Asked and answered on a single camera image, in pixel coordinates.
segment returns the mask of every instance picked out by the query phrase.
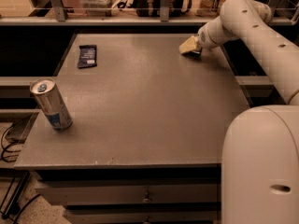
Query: can top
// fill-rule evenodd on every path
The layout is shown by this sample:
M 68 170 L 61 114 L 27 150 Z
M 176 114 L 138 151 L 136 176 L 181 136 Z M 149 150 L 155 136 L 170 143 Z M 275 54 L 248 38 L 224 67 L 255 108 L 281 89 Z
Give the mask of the can top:
M 52 90 L 55 86 L 53 79 L 39 79 L 31 84 L 30 92 L 33 94 L 43 94 Z

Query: table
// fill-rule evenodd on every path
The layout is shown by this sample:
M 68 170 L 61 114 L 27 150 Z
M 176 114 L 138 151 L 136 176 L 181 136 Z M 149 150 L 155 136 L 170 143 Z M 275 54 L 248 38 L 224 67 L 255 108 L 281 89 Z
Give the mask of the table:
M 179 54 L 189 36 L 76 37 L 56 78 L 74 123 L 39 114 L 15 164 L 72 223 L 219 218 L 223 139 L 249 104 L 220 48 Z M 88 44 L 97 66 L 77 69 Z

